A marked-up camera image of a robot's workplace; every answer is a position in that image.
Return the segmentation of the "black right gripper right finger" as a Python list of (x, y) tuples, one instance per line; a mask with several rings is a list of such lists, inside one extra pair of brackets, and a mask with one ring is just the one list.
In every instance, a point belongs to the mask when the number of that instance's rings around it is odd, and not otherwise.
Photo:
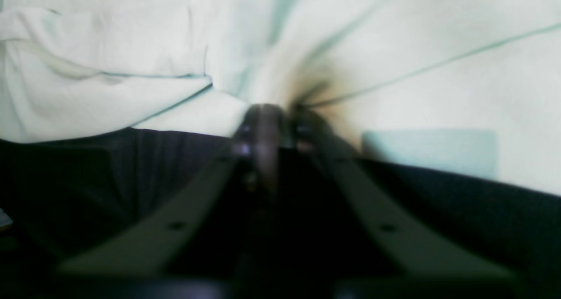
[(359, 223), (401, 270), (396, 277), (343, 281), (337, 299), (516, 299), (512, 272), (445, 237), (369, 176), (326, 120), (293, 111), (298, 148), (317, 159)]

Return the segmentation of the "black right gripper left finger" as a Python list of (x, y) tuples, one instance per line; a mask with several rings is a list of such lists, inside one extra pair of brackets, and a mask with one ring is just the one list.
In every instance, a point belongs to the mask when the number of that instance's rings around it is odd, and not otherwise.
[(132, 228), (76, 255), (57, 267), (70, 283), (61, 291), (69, 299), (226, 299), (220, 281), (172, 277), (166, 269), (200, 233), (232, 182), (274, 192), (278, 183), (278, 149), (283, 111), (272, 104), (252, 106), (242, 124), (214, 159), (184, 189)]

